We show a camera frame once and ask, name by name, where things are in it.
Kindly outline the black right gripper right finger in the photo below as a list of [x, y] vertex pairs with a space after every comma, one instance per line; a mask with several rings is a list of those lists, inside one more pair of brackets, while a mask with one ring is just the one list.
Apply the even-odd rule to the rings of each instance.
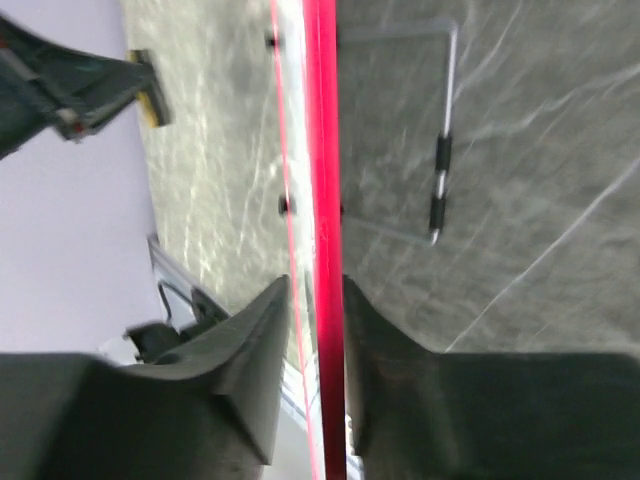
[[367, 479], [635, 479], [639, 362], [441, 353], [343, 281], [347, 401]]

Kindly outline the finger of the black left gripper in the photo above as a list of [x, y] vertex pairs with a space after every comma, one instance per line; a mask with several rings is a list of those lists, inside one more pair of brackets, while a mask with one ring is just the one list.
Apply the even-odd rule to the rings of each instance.
[[65, 140], [102, 130], [149, 84], [141, 64], [70, 49], [1, 16], [1, 138], [52, 128]]

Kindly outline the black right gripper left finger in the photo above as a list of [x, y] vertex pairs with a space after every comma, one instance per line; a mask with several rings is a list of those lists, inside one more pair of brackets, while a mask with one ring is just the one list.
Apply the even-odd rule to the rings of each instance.
[[5, 479], [257, 479], [273, 457], [287, 276], [151, 364], [1, 357]]

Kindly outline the yellow whiteboard eraser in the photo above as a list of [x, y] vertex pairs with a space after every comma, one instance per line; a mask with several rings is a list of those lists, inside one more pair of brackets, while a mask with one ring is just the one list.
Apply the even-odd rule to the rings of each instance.
[[153, 64], [151, 51], [149, 49], [129, 50], [128, 59], [145, 66], [151, 74], [149, 84], [137, 93], [137, 99], [147, 123], [151, 128], [169, 125], [173, 117], [160, 78]]

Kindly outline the red framed whiteboard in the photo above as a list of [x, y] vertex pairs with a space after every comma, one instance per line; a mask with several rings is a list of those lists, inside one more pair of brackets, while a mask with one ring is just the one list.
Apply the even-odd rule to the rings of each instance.
[[272, 1], [297, 385], [311, 476], [345, 479], [336, 4]]

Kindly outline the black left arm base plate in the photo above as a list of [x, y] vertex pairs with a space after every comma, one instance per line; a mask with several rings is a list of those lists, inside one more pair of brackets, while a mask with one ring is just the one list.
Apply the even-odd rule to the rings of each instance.
[[204, 331], [231, 317], [230, 313], [200, 288], [194, 287], [191, 290], [191, 300], [195, 319], [193, 329]]

